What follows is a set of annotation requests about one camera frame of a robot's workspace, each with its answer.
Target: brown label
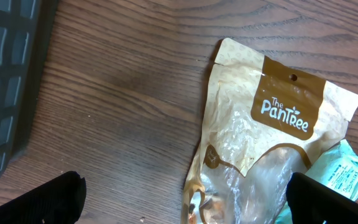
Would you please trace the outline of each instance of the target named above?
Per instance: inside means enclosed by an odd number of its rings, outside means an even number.
[[[222,164],[224,166],[230,167],[235,169],[241,176],[242,173],[241,171],[234,165],[228,163],[228,162],[224,162],[223,160],[221,160],[221,158],[219,157],[218,152],[216,152],[215,147],[213,147],[212,145],[209,145],[206,148],[206,152],[205,152],[205,158],[204,158],[204,163],[206,164],[206,166],[208,166],[210,169],[215,169],[218,167],[219,164]]]
[[[265,57],[252,119],[301,140],[313,135],[326,81]]]

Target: snack bag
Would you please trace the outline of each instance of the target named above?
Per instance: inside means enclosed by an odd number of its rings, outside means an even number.
[[[345,136],[358,95],[231,39],[215,63],[181,223],[272,223],[291,173]]]
[[[305,175],[354,202],[358,199],[358,156],[346,140],[324,152]],[[292,224],[287,203],[275,224]]]

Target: wooden table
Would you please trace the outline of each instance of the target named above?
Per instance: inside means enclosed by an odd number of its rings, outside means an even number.
[[[178,223],[225,37],[358,93],[358,0],[61,0],[27,154],[0,180],[0,205],[76,170],[79,223]],[[358,154],[358,110],[347,139]]]

